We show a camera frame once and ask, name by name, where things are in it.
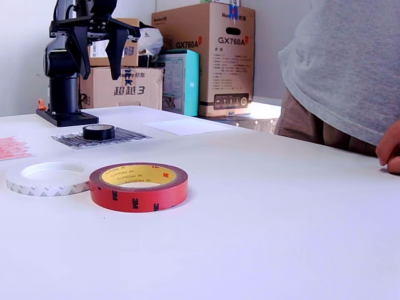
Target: white tape roll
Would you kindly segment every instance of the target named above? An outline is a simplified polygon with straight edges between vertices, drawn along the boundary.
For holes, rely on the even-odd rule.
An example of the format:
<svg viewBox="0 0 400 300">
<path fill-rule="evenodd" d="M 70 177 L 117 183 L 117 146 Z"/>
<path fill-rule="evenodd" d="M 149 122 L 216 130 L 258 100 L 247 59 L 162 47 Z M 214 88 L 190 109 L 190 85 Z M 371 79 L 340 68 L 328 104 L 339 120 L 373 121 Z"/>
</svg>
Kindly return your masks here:
<svg viewBox="0 0 400 300">
<path fill-rule="evenodd" d="M 49 179 L 35 180 L 29 179 L 33 174 L 46 171 L 74 171 L 73 178 L 70 179 Z M 82 193 L 90 190 L 90 172 L 85 166 L 70 162 L 45 162 L 35 164 L 11 171 L 6 175 L 7 187 L 18 193 L 27 196 L 38 197 L 57 197 Z"/>
</svg>

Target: finger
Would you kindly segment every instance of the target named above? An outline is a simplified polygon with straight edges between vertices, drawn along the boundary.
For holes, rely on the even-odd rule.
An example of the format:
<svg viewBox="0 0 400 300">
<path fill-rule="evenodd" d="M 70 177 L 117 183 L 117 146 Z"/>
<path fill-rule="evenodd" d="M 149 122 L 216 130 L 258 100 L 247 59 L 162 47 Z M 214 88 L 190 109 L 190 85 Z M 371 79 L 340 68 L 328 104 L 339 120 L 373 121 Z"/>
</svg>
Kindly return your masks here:
<svg viewBox="0 0 400 300">
<path fill-rule="evenodd" d="M 389 160 L 387 170 L 391 174 L 400 174 L 400 156 L 394 156 Z"/>
<path fill-rule="evenodd" d="M 397 122 L 396 124 L 392 125 L 385 133 L 381 142 L 376 148 L 376 155 L 379 158 L 379 161 L 382 166 L 388 164 L 389 158 L 394 151 L 394 148 L 400 142 L 400 124 Z"/>
</svg>

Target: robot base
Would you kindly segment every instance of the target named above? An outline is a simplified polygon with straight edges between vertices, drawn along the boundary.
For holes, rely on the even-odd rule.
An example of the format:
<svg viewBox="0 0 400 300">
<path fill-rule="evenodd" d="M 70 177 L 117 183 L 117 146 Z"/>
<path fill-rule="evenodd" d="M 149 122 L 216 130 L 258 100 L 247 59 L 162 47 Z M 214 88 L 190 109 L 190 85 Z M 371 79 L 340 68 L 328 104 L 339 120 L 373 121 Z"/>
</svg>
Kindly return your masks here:
<svg viewBox="0 0 400 300">
<path fill-rule="evenodd" d="M 97 124 L 99 122 L 98 117 L 92 116 L 91 114 L 86 114 L 85 112 L 73 112 L 71 114 L 51 114 L 49 111 L 37 109 L 36 114 L 57 127 L 90 125 Z"/>
</svg>

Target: teal box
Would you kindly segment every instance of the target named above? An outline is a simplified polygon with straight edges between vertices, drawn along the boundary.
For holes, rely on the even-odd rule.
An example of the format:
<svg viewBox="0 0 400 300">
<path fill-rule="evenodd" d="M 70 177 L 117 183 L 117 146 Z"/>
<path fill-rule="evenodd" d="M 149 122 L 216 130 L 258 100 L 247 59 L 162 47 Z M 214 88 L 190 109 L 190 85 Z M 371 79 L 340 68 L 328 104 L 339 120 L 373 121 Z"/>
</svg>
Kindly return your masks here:
<svg viewBox="0 0 400 300">
<path fill-rule="evenodd" d="M 156 67 L 164 68 L 162 110 L 197 116 L 199 107 L 199 54 L 191 50 L 164 51 Z"/>
</svg>

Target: plastic bag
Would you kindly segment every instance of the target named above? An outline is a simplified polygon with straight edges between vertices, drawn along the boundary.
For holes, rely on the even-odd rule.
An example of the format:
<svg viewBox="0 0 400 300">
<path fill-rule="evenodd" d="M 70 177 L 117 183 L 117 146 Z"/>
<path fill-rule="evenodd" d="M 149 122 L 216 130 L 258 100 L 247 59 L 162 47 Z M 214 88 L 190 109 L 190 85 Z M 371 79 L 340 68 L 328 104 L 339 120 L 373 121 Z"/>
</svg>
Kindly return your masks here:
<svg viewBox="0 0 400 300">
<path fill-rule="evenodd" d="M 139 55 L 157 56 L 164 45 L 163 35 L 157 28 L 140 29 Z"/>
</svg>

